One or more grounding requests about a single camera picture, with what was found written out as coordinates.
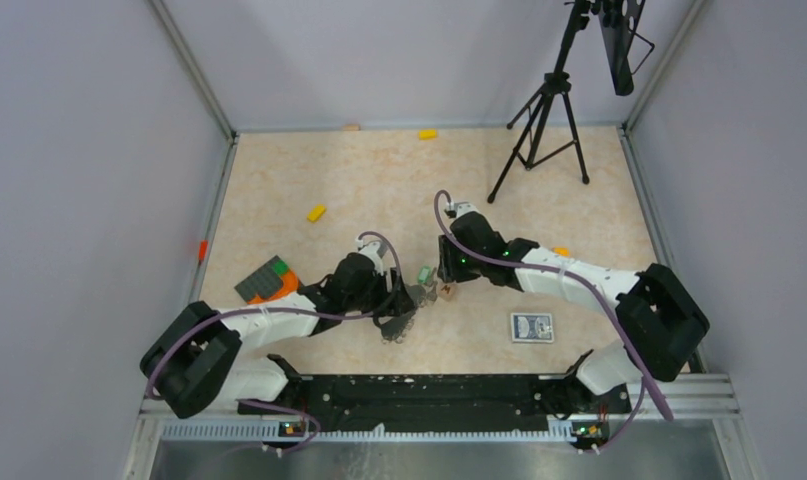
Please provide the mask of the green key tag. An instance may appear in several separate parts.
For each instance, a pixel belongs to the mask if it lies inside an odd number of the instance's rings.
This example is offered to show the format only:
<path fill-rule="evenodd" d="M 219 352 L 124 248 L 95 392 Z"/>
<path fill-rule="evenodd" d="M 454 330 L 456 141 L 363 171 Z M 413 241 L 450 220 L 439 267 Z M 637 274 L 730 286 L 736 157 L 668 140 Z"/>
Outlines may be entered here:
<path fill-rule="evenodd" d="M 430 266 L 423 266 L 417 276 L 419 284 L 428 284 L 431 281 L 433 269 Z"/>

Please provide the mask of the metal key holder plate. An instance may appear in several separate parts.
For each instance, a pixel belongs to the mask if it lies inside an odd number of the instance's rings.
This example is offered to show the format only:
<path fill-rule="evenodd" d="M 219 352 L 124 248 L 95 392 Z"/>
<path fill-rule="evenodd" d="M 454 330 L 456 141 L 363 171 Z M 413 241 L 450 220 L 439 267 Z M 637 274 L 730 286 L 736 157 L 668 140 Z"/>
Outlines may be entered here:
<path fill-rule="evenodd" d="M 437 285 L 404 285 L 393 295 L 391 304 L 372 322 L 385 343 L 401 343 L 414 323 L 415 315 L 437 300 Z"/>

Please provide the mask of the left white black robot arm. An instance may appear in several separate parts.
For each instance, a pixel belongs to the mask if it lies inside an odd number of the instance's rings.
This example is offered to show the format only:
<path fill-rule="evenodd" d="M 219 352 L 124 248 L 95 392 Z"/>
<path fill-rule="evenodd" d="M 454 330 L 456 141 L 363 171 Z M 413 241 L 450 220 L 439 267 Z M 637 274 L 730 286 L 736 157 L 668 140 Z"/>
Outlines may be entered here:
<path fill-rule="evenodd" d="M 298 404 L 297 383 L 273 360 L 258 373 L 240 372 L 235 363 L 243 352 L 355 320 L 397 327 L 416 309 L 399 267 L 387 268 L 380 255 L 363 252 L 349 253 L 320 281 L 255 306 L 217 310 L 195 301 L 141 358 L 145 396 L 165 402 L 180 419 L 217 400 L 261 400 L 287 413 Z"/>

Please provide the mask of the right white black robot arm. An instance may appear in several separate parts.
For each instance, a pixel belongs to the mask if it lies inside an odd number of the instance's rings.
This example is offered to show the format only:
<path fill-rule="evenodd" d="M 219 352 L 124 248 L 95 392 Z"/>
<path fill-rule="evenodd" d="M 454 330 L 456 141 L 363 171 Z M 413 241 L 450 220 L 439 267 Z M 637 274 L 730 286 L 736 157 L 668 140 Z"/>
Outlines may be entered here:
<path fill-rule="evenodd" d="M 444 281 L 485 278 L 495 286 L 558 297 L 609 319 L 617 340 L 580 359 L 565 385 L 573 409 L 591 412 L 614 387 L 640 382 L 664 417 L 671 417 L 661 386 L 678 377 L 710 328 L 672 269 L 658 263 L 640 271 L 601 267 L 531 240 L 505 240 L 470 203 L 453 203 L 437 219 Z"/>

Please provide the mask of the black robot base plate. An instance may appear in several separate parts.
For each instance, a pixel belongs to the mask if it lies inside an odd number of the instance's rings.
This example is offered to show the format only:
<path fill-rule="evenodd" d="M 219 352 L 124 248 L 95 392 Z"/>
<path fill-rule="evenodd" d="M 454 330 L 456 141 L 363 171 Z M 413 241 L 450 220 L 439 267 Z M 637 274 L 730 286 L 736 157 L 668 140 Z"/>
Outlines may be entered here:
<path fill-rule="evenodd" d="M 308 375 L 272 359 L 288 381 L 273 405 L 314 417 L 325 432 L 536 432 L 632 408 L 625 386 L 595 395 L 574 374 Z"/>

